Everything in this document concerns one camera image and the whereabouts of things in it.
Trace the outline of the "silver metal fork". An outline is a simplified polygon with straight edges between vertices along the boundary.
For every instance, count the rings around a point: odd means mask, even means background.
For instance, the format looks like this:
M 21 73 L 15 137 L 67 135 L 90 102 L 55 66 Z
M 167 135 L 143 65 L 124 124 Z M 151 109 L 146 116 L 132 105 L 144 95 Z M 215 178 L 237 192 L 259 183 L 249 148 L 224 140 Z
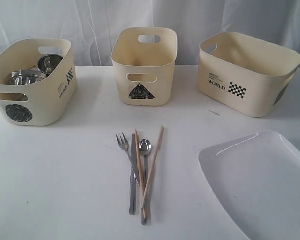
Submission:
M 128 143 L 128 140 L 125 136 L 124 133 L 122 134 L 116 134 L 116 139 L 117 139 L 117 142 L 118 142 L 118 146 L 126 152 L 129 160 L 130 160 L 130 163 L 131 163 L 131 167 L 132 167 L 132 171 L 134 173 L 134 178 L 137 182 L 137 184 L 140 186 L 140 176 L 139 176 L 139 170 L 135 164 L 135 162 L 133 161 L 130 153 L 129 153 L 129 143 Z

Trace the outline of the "stainless steel bowl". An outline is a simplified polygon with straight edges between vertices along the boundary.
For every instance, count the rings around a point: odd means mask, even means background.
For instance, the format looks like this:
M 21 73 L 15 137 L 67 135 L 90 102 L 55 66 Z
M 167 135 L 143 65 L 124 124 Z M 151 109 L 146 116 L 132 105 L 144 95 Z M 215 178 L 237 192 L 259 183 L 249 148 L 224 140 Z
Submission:
M 5 80 L 6 85 L 25 86 L 38 83 L 46 78 L 46 75 L 37 70 L 18 70 L 9 74 Z

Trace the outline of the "silver metal knife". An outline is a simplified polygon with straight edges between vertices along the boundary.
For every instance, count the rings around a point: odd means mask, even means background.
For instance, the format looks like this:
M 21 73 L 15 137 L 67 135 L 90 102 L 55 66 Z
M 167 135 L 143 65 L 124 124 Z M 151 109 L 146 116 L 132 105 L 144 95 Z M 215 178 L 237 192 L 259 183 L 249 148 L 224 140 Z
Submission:
M 135 134 L 132 134 L 131 139 L 131 158 L 132 166 L 137 168 L 137 149 Z M 129 201 L 129 214 L 134 215 L 136 210 L 136 199 L 137 199 L 137 181 L 135 179 L 135 174 L 133 168 L 130 169 L 130 201 Z

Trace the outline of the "cream bin with square sticker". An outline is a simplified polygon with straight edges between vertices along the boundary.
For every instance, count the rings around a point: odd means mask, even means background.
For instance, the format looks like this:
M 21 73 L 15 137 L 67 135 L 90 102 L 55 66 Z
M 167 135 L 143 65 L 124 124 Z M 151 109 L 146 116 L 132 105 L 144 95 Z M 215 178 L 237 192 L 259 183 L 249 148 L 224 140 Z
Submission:
M 300 66 L 300 54 L 238 32 L 221 32 L 200 44 L 198 90 L 253 118 L 281 100 Z

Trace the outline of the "white curtain backdrop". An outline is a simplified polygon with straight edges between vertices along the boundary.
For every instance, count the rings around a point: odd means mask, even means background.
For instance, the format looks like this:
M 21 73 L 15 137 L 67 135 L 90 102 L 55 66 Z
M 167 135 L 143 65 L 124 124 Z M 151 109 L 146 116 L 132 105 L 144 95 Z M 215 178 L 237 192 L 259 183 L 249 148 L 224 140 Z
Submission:
M 177 64 L 195 65 L 199 45 L 238 32 L 300 54 L 300 0 L 0 0 L 0 53 L 27 38 L 72 43 L 77 66 L 109 66 L 119 34 L 164 27 L 178 39 Z

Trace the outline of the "white rectangular plate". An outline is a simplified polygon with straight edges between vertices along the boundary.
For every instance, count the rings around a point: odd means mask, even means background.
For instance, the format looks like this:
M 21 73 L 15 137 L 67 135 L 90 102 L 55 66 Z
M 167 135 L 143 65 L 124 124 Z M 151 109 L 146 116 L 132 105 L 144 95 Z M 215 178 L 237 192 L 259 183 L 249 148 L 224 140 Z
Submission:
M 251 240 L 300 240 L 300 151 L 265 130 L 201 150 L 218 202 Z

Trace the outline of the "cream bin with circle sticker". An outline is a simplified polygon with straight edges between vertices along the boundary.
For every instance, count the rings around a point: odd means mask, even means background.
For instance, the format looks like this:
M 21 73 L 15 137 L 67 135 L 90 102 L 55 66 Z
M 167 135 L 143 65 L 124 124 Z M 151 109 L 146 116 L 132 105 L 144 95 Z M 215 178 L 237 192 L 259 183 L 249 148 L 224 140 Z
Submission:
M 60 48 L 62 61 L 51 75 L 27 85 L 8 85 L 13 72 L 38 66 L 39 48 Z M 65 39 L 20 40 L 0 54 L 0 113 L 13 125 L 47 126 L 63 115 L 77 87 L 72 44 Z

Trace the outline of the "stainless steel cup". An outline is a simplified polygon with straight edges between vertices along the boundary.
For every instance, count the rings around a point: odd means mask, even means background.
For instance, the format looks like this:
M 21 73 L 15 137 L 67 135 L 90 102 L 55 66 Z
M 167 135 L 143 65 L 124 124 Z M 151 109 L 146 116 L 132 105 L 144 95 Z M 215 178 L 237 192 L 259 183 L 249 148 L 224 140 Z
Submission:
M 62 60 L 63 57 L 57 54 L 45 55 L 38 61 L 38 69 L 45 74 L 46 77 L 48 77 L 57 68 Z

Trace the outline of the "cream bin with triangle sticker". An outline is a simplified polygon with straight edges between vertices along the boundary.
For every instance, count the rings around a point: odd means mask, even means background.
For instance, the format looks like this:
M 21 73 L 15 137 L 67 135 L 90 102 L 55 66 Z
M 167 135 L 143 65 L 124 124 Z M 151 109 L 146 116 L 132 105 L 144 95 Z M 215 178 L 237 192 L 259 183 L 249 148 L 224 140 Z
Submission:
M 120 100 L 132 106 L 162 106 L 172 94 L 177 33 L 165 27 L 123 30 L 111 60 Z

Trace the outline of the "silver metal spoon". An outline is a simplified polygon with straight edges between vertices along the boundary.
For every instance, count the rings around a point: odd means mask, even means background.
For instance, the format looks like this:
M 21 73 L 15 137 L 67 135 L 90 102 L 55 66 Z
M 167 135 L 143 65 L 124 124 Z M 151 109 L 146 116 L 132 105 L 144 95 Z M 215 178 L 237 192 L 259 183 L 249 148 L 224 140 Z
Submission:
M 152 145 L 148 139 L 142 139 L 139 143 L 140 155 L 143 156 L 143 175 L 144 182 L 147 183 L 149 173 L 148 157 L 150 156 Z

